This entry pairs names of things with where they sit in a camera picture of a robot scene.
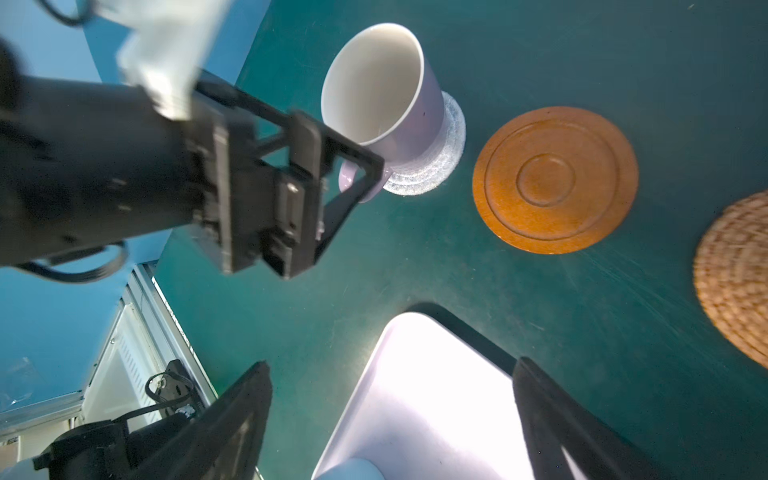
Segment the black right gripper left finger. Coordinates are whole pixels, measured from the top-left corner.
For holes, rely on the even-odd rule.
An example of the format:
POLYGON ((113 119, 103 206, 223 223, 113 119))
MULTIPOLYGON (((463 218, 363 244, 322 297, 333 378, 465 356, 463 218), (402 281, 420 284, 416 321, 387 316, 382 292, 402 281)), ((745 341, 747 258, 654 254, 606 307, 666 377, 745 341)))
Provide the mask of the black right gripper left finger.
POLYGON ((272 395, 270 367, 259 361, 129 477, 254 479, 272 395))

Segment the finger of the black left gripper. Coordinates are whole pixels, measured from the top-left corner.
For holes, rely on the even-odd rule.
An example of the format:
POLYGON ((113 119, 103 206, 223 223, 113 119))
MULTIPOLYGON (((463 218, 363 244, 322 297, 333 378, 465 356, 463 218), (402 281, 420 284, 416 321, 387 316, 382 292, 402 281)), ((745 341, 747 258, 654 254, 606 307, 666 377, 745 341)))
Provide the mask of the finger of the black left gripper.
POLYGON ((344 181, 344 187, 339 187, 340 193, 330 202, 321 204, 314 264, 324 255, 356 206, 375 196, 383 187, 384 173, 385 164, 381 158, 372 158, 366 162, 346 159, 342 162, 338 180, 344 181))

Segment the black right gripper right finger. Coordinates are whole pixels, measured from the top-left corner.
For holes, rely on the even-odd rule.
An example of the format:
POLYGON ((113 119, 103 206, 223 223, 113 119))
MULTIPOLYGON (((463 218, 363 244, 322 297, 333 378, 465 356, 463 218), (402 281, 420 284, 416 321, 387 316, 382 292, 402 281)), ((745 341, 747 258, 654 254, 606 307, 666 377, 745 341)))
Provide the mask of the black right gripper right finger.
POLYGON ((513 390, 536 479, 664 479, 641 449, 590 413, 533 360, 516 362, 513 390))

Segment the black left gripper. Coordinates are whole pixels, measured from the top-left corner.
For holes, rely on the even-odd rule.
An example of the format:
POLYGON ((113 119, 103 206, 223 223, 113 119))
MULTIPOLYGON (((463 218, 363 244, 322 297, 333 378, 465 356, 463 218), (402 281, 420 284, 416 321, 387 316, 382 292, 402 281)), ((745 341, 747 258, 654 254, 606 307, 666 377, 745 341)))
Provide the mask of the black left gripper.
POLYGON ((226 273, 266 262, 285 278, 315 264, 322 186, 342 158, 383 159, 300 110, 282 112, 218 77, 188 121, 138 87, 26 76, 1 83, 1 263, 46 279, 131 237, 199 226, 226 273))

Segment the lilac ceramic mug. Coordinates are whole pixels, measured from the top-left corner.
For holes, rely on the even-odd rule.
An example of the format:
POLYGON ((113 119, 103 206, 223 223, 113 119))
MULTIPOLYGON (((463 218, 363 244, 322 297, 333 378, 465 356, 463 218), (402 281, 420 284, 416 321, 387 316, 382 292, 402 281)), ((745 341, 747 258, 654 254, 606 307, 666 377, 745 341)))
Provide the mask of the lilac ceramic mug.
POLYGON ((321 92, 323 122, 384 159, 382 190, 396 168, 422 157, 444 120, 442 91, 417 37, 396 23, 370 26, 333 59, 321 92))

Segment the tan woven rattan coaster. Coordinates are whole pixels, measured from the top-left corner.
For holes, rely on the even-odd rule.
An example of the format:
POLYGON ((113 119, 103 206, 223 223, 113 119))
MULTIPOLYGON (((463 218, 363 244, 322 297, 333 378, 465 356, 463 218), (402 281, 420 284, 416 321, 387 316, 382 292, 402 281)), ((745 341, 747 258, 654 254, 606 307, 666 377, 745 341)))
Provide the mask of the tan woven rattan coaster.
POLYGON ((767 193, 729 207, 703 235, 693 261, 697 298, 714 327, 767 366, 767 193))

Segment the large brown wooden coaster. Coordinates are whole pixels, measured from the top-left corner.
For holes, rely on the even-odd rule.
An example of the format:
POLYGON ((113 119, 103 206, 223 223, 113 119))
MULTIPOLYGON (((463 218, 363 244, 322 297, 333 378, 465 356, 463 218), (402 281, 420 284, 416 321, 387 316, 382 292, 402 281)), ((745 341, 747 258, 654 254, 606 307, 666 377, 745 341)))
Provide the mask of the large brown wooden coaster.
POLYGON ((476 209, 505 243, 535 254, 588 248, 613 233, 635 200, 639 171, 622 131, 585 109, 546 107, 501 127, 479 154, 476 209))

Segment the lilac plastic tray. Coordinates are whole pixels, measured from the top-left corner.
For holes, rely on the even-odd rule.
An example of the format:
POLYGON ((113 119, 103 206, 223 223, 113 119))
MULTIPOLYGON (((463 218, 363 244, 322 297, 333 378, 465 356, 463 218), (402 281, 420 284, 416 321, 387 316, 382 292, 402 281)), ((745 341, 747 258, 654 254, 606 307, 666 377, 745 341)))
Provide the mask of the lilac plastic tray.
POLYGON ((427 315, 394 317, 313 478, 360 458, 384 479, 536 479, 512 375, 427 315))

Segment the front aluminium base frame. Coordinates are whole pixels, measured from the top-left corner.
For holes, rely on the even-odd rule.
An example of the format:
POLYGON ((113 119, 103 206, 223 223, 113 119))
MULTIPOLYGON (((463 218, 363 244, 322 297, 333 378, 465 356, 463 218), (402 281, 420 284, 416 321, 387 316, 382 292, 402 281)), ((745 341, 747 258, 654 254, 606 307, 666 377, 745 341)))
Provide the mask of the front aluminium base frame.
POLYGON ((152 405, 145 385, 174 360, 200 402, 217 393, 155 278, 139 264, 100 284, 1 275, 1 476, 44 479, 32 467, 59 435, 152 405))

